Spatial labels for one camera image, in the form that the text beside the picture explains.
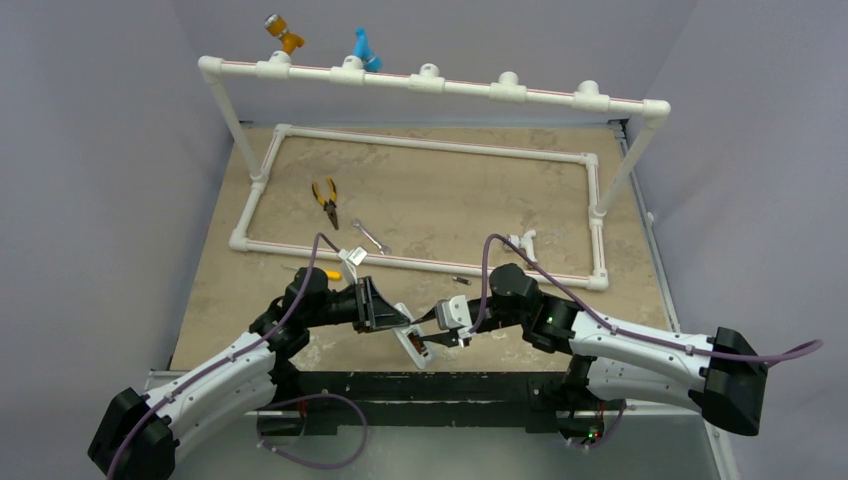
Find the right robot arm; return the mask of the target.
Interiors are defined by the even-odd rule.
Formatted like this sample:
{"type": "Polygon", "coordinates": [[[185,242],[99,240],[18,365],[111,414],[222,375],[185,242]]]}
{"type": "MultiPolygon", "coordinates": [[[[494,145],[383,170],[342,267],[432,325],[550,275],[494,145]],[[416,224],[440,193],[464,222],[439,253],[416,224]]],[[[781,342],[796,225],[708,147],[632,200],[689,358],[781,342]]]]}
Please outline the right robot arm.
{"type": "Polygon", "coordinates": [[[739,332],[680,334],[592,317],[578,303],[542,291],[515,264],[496,268],[488,283],[488,297],[441,300],[422,321],[448,332],[445,345],[462,340],[478,316],[480,332],[520,326],[535,349],[570,356],[561,392],[576,407],[645,400],[691,410],[731,433],[759,433],[768,368],[754,361],[755,350],[739,332]]]}

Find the white remote control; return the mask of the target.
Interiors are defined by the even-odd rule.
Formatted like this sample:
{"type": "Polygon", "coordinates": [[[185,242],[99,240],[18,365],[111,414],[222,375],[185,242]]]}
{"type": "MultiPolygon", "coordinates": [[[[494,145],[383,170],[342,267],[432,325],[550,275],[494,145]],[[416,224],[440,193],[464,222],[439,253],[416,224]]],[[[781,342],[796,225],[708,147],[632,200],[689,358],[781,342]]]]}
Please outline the white remote control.
{"type": "Polygon", "coordinates": [[[402,314],[406,323],[391,329],[403,349],[412,359],[419,370],[425,370],[435,359],[436,353],[425,342],[424,333],[419,325],[414,325],[415,318],[403,303],[396,303],[394,308],[402,314]]]}

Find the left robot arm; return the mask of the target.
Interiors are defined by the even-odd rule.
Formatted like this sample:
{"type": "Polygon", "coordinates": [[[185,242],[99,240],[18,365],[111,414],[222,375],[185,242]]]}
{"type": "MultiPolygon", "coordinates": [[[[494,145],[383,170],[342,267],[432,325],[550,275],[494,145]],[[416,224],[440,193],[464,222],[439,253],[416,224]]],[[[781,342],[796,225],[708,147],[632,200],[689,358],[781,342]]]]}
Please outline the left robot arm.
{"type": "Polygon", "coordinates": [[[110,479],[167,479],[211,434],[256,409],[303,411],[322,397],[305,393],[291,359],[313,328],[350,324],[358,333],[409,326],[413,318],[390,304],[371,277],[332,290],[319,268],[301,268],[223,351],[185,375],[139,393],[127,388],[109,403],[87,455],[110,479]]]}

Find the yellow handled screwdriver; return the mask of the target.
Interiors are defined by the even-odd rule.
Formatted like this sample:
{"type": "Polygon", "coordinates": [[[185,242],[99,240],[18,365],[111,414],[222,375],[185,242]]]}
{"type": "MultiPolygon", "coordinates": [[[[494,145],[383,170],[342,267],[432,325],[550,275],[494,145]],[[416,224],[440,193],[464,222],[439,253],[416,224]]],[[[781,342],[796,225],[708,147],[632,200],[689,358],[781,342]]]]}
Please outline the yellow handled screwdriver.
{"type": "MultiPolygon", "coordinates": [[[[289,265],[284,265],[284,268],[287,269],[287,270],[292,270],[292,271],[300,270],[300,267],[289,266],[289,265]]],[[[327,278],[331,281],[342,281],[343,280],[343,275],[339,271],[325,270],[325,274],[326,274],[327,278]]]]}

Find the yellow handled pliers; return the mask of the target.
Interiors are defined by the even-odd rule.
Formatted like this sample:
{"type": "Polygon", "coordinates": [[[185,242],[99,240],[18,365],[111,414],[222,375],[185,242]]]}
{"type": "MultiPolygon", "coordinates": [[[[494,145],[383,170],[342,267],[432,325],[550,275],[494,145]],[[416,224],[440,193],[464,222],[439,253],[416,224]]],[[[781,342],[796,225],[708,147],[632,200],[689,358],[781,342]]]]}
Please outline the yellow handled pliers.
{"type": "Polygon", "coordinates": [[[312,193],[315,200],[322,207],[323,211],[326,213],[331,225],[335,230],[339,229],[339,220],[337,213],[337,189],[334,180],[331,177],[326,179],[327,184],[330,188],[330,193],[328,196],[323,196],[320,191],[320,187],[317,181],[312,182],[312,193]]]}

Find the silver open-end wrench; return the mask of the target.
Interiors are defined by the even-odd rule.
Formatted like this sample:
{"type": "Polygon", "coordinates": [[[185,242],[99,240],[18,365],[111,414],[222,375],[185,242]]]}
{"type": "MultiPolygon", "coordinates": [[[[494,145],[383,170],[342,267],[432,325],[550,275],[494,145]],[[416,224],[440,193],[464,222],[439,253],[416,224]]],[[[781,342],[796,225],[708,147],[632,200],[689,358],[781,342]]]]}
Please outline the silver open-end wrench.
{"type": "Polygon", "coordinates": [[[371,243],[373,243],[381,255],[390,255],[392,253],[391,248],[381,242],[372,232],[370,232],[360,219],[354,219],[352,221],[352,226],[358,229],[371,243]]]}

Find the aluminium extrusion rail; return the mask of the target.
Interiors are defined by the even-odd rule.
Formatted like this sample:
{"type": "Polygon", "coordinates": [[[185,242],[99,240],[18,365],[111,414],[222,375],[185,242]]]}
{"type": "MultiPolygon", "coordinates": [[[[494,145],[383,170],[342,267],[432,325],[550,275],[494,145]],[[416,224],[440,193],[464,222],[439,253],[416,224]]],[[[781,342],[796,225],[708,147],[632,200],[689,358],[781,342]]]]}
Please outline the aluminium extrusion rail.
{"type": "Polygon", "coordinates": [[[519,403],[537,411],[612,411],[626,399],[701,412],[693,401],[698,393],[669,381],[651,380],[623,365],[601,373],[589,381],[574,372],[292,371],[288,380],[275,383],[274,399],[333,393],[356,403],[519,403]]]}

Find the white PVC tap fitting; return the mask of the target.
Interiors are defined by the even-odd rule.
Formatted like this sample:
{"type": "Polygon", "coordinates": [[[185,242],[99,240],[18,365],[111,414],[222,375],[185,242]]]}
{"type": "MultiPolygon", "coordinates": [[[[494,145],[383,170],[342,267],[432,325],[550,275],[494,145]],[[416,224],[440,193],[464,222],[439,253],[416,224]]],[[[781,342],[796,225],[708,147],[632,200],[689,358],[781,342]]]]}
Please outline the white PVC tap fitting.
{"type": "Polygon", "coordinates": [[[521,250],[529,259],[530,262],[536,263],[537,257],[535,254],[534,240],[537,232],[534,229],[528,230],[522,235],[511,234],[507,238],[509,242],[521,250]]]}

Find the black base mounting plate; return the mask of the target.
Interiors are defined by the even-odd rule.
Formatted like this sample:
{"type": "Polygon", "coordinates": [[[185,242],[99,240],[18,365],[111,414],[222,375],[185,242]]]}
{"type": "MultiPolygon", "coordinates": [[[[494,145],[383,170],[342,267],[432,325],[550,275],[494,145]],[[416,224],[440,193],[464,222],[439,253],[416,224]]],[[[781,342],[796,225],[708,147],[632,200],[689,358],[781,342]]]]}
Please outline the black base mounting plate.
{"type": "Polygon", "coordinates": [[[292,403],[257,415],[261,435],[335,435],[344,426],[519,428],[590,442],[602,415],[621,401],[600,400],[564,372],[303,372],[278,389],[292,403]]]}

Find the white PVC pipe frame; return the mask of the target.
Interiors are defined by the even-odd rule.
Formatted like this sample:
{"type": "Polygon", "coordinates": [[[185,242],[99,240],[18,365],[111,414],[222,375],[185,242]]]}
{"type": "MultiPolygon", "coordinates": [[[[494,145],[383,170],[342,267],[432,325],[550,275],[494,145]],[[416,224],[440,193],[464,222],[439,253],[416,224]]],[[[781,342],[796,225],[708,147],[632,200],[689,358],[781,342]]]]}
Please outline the white PVC pipe frame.
{"type": "Polygon", "coordinates": [[[232,250],[308,257],[309,249],[306,246],[255,240],[249,238],[247,234],[259,202],[270,182],[271,171],[280,147],[283,141],[290,137],[488,155],[516,160],[579,164],[585,168],[588,180],[588,232],[592,268],[587,275],[558,274],[555,278],[566,286],[594,291],[605,291],[609,287],[609,271],[604,247],[607,212],[623,189],[625,182],[629,180],[650,141],[666,123],[671,112],[671,105],[665,100],[631,100],[605,95],[600,92],[598,84],[592,80],[581,82],[574,92],[567,93],[529,88],[520,84],[517,74],[511,71],[502,73],[497,81],[489,84],[448,80],[432,63],[422,65],[418,72],[409,75],[371,73],[366,71],[362,61],[353,55],[346,57],[342,65],[332,67],[294,65],[290,56],[282,51],[276,51],[270,59],[259,62],[231,61],[202,56],[198,60],[198,67],[233,136],[236,148],[245,159],[252,181],[244,208],[228,240],[232,250]],[[274,81],[312,80],[352,87],[403,89],[419,94],[479,97],[514,104],[563,106],[586,113],[622,113],[641,117],[646,130],[638,134],[633,146],[625,154],[613,180],[606,188],[600,184],[599,160],[593,153],[558,153],[547,150],[343,132],[290,124],[275,126],[266,153],[262,158],[258,158],[252,150],[224,87],[223,79],[226,76],[255,77],[274,81]]]}

